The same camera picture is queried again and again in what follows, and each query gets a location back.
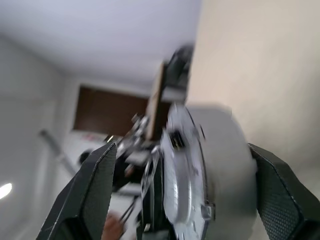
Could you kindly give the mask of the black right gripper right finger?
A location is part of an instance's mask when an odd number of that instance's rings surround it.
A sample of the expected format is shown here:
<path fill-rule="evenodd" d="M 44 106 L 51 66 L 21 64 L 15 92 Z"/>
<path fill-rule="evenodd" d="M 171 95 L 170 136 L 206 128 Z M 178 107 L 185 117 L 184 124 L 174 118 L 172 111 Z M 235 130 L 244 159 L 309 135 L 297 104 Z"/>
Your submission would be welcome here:
<path fill-rule="evenodd" d="M 248 146 L 257 164 L 257 210 L 269 240 L 320 240 L 320 200 L 285 161 Z"/>

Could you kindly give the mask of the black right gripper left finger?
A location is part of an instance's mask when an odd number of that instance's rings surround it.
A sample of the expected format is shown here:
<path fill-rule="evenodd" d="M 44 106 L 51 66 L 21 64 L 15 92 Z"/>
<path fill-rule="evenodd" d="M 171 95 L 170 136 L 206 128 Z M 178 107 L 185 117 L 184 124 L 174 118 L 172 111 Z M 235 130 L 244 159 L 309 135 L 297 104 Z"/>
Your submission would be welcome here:
<path fill-rule="evenodd" d="M 57 196 L 36 240 L 101 240 L 113 190 L 114 142 L 93 151 Z"/>

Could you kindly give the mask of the grey pole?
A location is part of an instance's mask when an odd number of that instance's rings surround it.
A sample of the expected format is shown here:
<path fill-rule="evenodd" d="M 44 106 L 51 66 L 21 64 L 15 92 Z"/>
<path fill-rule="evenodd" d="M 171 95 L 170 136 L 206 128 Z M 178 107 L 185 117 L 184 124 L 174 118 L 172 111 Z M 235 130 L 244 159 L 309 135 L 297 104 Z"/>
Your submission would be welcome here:
<path fill-rule="evenodd" d="M 39 137 L 47 144 L 49 149 L 52 151 L 56 160 L 65 168 L 65 170 L 73 177 L 77 170 L 74 168 L 71 160 L 65 154 L 64 150 L 59 145 L 58 141 L 54 136 L 46 129 L 42 129 L 39 132 Z"/>

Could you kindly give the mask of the bright lamp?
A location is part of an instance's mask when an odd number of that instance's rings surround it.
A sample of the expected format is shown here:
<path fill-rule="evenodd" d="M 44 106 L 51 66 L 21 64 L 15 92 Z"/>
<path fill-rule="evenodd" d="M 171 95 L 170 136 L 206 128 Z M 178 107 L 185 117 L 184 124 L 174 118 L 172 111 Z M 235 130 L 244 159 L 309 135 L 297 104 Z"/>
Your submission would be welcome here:
<path fill-rule="evenodd" d="M 6 183 L 0 186 L 0 199 L 6 197 L 12 191 L 13 185 L 11 183 Z"/>

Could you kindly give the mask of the wooden board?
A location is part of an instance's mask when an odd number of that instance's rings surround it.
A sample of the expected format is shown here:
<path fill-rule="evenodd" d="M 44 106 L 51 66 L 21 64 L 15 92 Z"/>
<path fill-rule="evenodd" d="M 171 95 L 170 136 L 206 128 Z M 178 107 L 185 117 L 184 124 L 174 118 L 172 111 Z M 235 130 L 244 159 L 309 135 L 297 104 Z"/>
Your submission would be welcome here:
<path fill-rule="evenodd" d="M 162 95 L 164 72 L 165 72 L 165 63 L 162 62 L 155 76 L 155 79 L 152 85 L 151 94 L 150 94 L 147 108 L 146 108 L 146 115 L 148 116 L 148 126 L 146 129 L 145 138 L 149 141 L 152 140 L 155 133 L 158 105 Z"/>

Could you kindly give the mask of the black blurred object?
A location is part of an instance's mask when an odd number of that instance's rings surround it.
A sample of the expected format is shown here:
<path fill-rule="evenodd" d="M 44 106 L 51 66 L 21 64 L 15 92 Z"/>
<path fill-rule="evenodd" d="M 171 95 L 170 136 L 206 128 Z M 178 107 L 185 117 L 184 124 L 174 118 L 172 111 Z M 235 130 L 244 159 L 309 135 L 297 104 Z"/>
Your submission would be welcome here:
<path fill-rule="evenodd" d="M 193 44 L 182 45 L 165 64 L 163 88 L 178 93 L 177 98 L 182 101 L 187 97 L 193 53 Z"/>

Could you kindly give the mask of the dark brown wall panel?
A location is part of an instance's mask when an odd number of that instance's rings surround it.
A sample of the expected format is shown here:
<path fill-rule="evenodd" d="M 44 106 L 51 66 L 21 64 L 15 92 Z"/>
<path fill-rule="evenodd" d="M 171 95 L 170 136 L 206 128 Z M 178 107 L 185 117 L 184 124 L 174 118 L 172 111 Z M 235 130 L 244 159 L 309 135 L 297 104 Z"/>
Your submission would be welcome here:
<path fill-rule="evenodd" d="M 148 99 L 87 86 L 79 88 L 73 129 L 123 137 L 134 115 L 144 115 Z"/>

